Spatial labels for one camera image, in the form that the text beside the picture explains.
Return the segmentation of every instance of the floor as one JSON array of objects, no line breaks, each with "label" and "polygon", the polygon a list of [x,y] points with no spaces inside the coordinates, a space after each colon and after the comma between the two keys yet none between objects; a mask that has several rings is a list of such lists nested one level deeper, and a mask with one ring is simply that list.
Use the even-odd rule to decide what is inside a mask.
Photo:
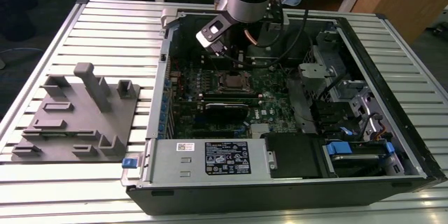
[{"label": "floor", "polygon": [[[213,0],[169,0],[170,2],[211,4]],[[37,26],[37,36],[23,42],[10,42],[0,37],[0,51],[18,47],[47,49],[55,34],[66,20],[77,0],[39,0],[39,6],[30,11]],[[413,45],[433,74],[448,89],[448,41],[435,37],[426,31]],[[0,70],[0,119],[3,118],[29,76],[39,62],[42,53],[35,51],[14,51],[2,54],[7,67]]]}]

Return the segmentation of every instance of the metal table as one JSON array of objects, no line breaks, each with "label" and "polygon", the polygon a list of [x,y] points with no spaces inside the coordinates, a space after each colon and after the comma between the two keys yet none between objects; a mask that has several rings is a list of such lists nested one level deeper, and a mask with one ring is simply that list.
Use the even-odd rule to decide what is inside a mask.
[{"label": "metal table", "polygon": [[[9,164],[22,129],[46,96],[39,87],[46,75],[74,73],[78,62],[94,63],[95,74],[105,75],[109,83],[126,77],[143,87],[129,152],[143,151],[162,44],[161,15],[167,7],[213,9],[211,5],[113,0],[82,0],[75,5],[0,124],[0,162],[6,163],[0,166],[0,218],[11,218],[0,222],[445,223],[447,183],[366,207],[154,217],[125,192],[121,164]],[[429,148],[448,170],[448,94],[390,22],[374,14],[311,14],[349,19]],[[69,80],[81,81],[75,76]],[[129,177],[138,176],[139,170],[134,171]]]}]

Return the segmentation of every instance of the blue tab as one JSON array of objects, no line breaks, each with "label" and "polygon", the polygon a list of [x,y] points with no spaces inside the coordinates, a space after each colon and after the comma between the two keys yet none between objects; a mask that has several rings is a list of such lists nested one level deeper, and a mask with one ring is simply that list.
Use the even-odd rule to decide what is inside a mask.
[{"label": "blue tab", "polygon": [[125,158],[122,162],[123,169],[137,169],[138,168],[138,159],[137,158]]},{"label": "blue tab", "polygon": [[331,142],[327,145],[327,151],[330,155],[334,154],[351,154],[353,148],[350,147],[349,142]]},{"label": "blue tab", "polygon": [[341,128],[346,132],[347,135],[350,135],[350,136],[354,135],[353,131],[350,131],[346,127],[341,127]]},{"label": "blue tab", "polygon": [[395,152],[395,148],[394,148],[393,143],[387,142],[386,143],[386,148],[387,148],[387,151],[390,152],[390,154]]}]

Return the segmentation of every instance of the warning label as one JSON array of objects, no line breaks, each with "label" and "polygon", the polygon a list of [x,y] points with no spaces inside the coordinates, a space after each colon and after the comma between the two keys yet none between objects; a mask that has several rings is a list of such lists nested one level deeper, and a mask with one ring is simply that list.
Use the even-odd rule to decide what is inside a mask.
[{"label": "warning label", "polygon": [[251,174],[247,142],[207,142],[206,172],[209,175]]}]

